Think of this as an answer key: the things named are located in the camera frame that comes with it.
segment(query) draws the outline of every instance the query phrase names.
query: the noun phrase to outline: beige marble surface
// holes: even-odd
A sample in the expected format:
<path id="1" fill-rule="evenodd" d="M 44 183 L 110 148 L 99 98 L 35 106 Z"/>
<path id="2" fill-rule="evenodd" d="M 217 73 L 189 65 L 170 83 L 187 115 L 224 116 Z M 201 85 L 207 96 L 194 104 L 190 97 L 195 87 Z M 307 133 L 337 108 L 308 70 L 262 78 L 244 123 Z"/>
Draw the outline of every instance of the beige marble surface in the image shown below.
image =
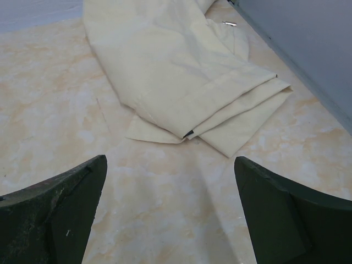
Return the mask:
<path id="1" fill-rule="evenodd" d="M 207 16 L 238 23 L 250 60 L 295 93 L 236 154 L 352 199 L 352 140 L 241 16 L 220 0 Z M 83 263 L 255 263 L 233 172 L 199 139 L 126 139 L 120 105 L 80 19 L 0 35 L 0 195 L 97 154 L 108 175 Z"/>

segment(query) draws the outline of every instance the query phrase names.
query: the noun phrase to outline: cream fabric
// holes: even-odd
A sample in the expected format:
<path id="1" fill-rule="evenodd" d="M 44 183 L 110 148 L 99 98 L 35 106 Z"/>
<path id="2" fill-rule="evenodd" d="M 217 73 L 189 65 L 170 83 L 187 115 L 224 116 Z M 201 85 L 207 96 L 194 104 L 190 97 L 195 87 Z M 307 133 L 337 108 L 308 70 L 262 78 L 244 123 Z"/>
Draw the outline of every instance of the cream fabric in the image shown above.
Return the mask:
<path id="1" fill-rule="evenodd" d="M 245 35 L 206 20 L 213 0 L 85 0 L 90 44 L 123 104 L 127 137 L 179 143 L 191 130 L 232 156 L 289 85 L 248 62 Z"/>

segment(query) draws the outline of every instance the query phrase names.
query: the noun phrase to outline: metal clip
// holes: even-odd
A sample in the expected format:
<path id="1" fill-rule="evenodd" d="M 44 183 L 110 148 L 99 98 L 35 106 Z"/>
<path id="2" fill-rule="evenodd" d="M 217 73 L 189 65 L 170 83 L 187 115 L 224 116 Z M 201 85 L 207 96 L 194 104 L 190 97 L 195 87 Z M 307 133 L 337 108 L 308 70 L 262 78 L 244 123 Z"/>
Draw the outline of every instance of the metal clip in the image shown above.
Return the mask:
<path id="1" fill-rule="evenodd" d="M 237 26 L 236 23 L 233 22 L 228 22 L 228 21 L 222 21 L 223 24 L 228 25 L 228 26 Z"/>

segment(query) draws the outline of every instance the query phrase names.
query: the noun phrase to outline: black object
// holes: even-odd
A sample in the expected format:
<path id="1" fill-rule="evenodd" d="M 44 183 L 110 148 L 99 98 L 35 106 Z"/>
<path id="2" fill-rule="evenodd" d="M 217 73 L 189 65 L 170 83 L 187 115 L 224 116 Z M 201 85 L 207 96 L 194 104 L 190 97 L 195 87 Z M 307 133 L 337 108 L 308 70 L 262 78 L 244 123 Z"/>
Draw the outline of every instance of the black object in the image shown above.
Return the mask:
<path id="1" fill-rule="evenodd" d="M 105 182 L 97 156 L 0 197 L 0 264 L 79 264 Z"/>
<path id="2" fill-rule="evenodd" d="M 352 201 L 245 157 L 236 158 L 235 174 L 258 264 L 352 263 Z"/>
<path id="3" fill-rule="evenodd" d="M 189 131 L 183 138 L 185 138 L 185 137 L 187 137 L 187 136 L 189 136 L 189 135 L 192 135 L 194 132 L 193 132 L 193 130 L 191 130 L 191 131 Z"/>

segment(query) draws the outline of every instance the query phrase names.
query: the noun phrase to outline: gray wall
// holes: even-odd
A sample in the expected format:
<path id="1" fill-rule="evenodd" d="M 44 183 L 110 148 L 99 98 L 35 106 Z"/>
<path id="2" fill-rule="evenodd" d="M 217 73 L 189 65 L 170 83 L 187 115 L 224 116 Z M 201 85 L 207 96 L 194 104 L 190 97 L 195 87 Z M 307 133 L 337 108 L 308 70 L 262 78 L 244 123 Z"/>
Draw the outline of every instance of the gray wall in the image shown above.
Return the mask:
<path id="1" fill-rule="evenodd" d="M 352 132 L 352 0 L 238 0 Z"/>

